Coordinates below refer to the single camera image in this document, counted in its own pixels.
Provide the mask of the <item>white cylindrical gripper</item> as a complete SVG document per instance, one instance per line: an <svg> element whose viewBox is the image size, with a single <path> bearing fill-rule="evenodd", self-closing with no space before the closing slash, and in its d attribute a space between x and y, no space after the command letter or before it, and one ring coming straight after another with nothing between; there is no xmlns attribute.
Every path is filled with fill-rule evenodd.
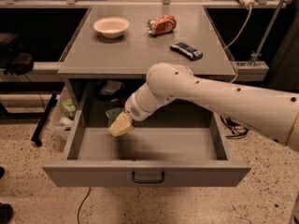
<svg viewBox="0 0 299 224"><path fill-rule="evenodd" d="M108 128L113 136L121 136L131 132L135 127L134 121L143 121L160 107L173 102L170 97L154 94L147 83L133 92L125 103L125 112L121 112Z"/></svg>

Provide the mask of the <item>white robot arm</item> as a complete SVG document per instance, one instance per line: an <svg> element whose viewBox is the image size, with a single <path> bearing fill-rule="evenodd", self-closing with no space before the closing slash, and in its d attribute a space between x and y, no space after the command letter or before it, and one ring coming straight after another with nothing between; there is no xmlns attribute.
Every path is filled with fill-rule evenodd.
<svg viewBox="0 0 299 224"><path fill-rule="evenodd" d="M296 151L299 102L296 93L273 91L196 77L183 65L153 65L145 83L132 92L109 130L128 133L134 121L150 117L176 99L199 105Z"/></svg>

